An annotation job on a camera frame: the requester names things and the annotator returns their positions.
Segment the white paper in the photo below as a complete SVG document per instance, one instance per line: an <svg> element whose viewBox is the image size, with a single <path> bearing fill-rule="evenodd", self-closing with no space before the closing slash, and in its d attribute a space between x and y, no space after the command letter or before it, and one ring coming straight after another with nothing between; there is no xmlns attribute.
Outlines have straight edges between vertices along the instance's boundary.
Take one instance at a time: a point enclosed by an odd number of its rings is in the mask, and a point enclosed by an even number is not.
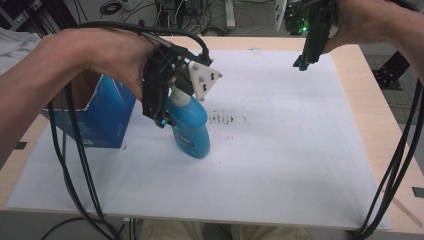
<svg viewBox="0 0 424 240"><path fill-rule="evenodd" d="M206 96L211 150L198 160L137 103L121 149L86 148L106 214L359 228L376 191L332 59L301 72L298 52L211 51L224 77ZM75 146L67 163L93 211ZM75 211L47 128L7 207ZM379 229L390 229L384 218Z"/></svg>

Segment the finger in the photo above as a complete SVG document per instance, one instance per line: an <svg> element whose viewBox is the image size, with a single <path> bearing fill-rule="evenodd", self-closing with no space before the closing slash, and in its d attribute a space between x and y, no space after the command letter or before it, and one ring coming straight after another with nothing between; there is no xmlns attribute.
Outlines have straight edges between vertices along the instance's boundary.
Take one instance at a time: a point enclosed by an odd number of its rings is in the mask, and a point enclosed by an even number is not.
<svg viewBox="0 0 424 240"><path fill-rule="evenodd" d="M329 53L343 44L342 37L340 36L339 31L337 31L332 38L327 40L323 53Z"/></svg>

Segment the detergent bottle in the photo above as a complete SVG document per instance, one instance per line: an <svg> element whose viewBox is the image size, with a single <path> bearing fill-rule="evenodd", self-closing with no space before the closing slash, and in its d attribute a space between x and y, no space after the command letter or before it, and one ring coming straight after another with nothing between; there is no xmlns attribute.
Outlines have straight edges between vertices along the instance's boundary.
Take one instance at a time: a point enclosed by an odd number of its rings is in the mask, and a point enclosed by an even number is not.
<svg viewBox="0 0 424 240"><path fill-rule="evenodd" d="M192 96L172 87L168 98L168 112L172 117L175 141L185 153L195 158L203 158L210 149L209 134L206 128L208 119L203 106Z"/></svg>

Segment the cardboard box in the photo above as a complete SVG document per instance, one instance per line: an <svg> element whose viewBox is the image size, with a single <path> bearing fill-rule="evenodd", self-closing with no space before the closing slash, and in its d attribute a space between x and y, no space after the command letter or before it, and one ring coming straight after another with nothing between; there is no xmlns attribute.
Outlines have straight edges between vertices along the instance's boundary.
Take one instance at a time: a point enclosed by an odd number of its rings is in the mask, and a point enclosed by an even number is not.
<svg viewBox="0 0 424 240"><path fill-rule="evenodd" d="M136 100L132 92L120 82L92 71L83 71L72 80L72 92L84 145L120 148ZM56 126L74 138L68 110L60 110L61 99L59 94L53 100ZM49 118L47 109L42 114Z"/></svg>

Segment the table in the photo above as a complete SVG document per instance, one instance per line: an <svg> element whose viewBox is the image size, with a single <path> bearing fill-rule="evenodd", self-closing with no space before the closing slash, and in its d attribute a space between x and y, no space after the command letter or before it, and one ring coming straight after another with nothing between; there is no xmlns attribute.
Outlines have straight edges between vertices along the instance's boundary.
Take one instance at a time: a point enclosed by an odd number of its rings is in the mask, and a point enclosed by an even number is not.
<svg viewBox="0 0 424 240"><path fill-rule="evenodd" d="M204 38L211 49L250 49L264 50L301 50L303 41L300 39L281 38ZM186 38L173 37L172 42L197 48L197 45ZM365 144L365 149L370 159L373 173L377 182L380 181L388 161L397 145L400 130L393 118L387 103L384 100L357 46L345 46L332 53L333 60L338 70L348 103L351 107L355 123L360 136ZM22 172L25 160L30 149L46 121L37 119L23 141L28 141L24 151L16 150L0 172L0 208L5 209L5 203L10 196ZM415 162L411 167L396 199L389 208L393 232L423 234L424 201L413 196L412 186L423 187L423 176Z"/></svg>

